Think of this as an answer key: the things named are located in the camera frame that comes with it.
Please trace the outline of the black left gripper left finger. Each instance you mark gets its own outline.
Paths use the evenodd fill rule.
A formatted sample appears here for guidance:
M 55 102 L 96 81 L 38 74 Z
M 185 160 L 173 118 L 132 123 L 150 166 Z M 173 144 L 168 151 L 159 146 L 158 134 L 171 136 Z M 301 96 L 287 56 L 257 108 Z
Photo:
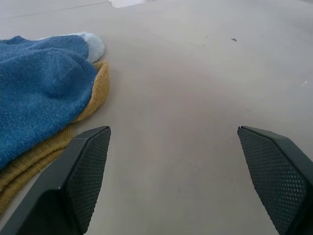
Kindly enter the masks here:
M 101 189 L 111 129 L 74 137 L 32 185 L 0 235 L 84 235 Z

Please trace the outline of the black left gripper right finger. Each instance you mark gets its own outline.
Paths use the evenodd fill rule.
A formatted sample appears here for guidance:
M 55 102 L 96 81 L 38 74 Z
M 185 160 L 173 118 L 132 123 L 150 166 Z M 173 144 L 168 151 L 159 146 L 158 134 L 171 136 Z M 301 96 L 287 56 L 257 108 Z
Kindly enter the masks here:
M 274 132 L 240 126 L 237 134 L 254 189 L 279 235 L 313 235 L 313 161 Z

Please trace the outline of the mustard yellow sock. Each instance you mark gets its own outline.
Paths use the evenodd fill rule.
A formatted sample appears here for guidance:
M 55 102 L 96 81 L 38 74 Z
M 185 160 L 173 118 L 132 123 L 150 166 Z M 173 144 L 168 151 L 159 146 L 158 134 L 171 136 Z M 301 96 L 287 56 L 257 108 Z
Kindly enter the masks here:
M 93 65 L 97 75 L 91 98 L 84 111 L 63 130 L 37 144 L 0 170 L 0 217 L 20 189 L 61 155 L 73 138 L 75 123 L 91 116 L 106 102 L 110 90 L 108 63 L 103 61 Z

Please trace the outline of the blue sock with light toe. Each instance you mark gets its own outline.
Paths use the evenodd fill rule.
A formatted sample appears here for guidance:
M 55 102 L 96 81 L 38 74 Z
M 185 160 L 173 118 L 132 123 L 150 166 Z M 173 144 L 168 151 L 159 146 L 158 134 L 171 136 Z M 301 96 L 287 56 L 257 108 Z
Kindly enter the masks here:
M 88 32 L 0 40 L 0 170 L 82 113 L 104 51 Z

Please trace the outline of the white tape strip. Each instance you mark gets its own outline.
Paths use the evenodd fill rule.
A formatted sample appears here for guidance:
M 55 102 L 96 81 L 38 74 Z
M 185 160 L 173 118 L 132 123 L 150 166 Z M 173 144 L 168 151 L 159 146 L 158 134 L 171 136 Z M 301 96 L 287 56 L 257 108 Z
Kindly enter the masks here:
M 143 4 L 146 2 L 146 0 L 109 0 L 109 2 L 115 8 L 122 8 L 132 5 Z

